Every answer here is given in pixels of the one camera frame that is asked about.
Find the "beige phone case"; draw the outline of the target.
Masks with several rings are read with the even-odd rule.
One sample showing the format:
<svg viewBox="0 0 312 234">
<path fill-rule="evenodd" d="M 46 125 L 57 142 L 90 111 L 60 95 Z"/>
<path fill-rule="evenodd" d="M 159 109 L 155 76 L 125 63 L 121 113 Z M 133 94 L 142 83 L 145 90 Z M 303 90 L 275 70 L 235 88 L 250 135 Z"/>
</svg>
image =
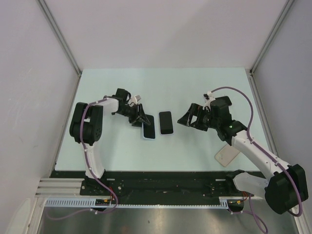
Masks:
<svg viewBox="0 0 312 234">
<path fill-rule="evenodd" d="M 238 155 L 240 151 L 226 144 L 215 156 L 215 160 L 222 165 L 227 167 Z"/>
</svg>

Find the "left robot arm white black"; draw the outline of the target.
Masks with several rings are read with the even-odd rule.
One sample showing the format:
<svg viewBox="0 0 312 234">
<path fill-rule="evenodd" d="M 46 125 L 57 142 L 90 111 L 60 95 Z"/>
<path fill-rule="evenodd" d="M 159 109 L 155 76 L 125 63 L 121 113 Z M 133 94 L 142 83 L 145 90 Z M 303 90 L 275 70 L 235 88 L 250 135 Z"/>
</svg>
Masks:
<svg viewBox="0 0 312 234">
<path fill-rule="evenodd" d="M 151 126 L 152 121 L 144 113 L 139 95 L 132 96 L 125 89 L 118 88 L 112 96 L 104 96 L 101 100 L 91 103 L 78 102 L 70 123 L 69 133 L 75 142 L 83 148 L 86 176 L 94 179 L 91 190 L 97 195 L 104 194 L 108 183 L 101 179 L 105 169 L 97 152 L 97 142 L 103 130 L 103 119 L 106 115 L 119 114 L 128 118 L 134 127 Z"/>
</svg>

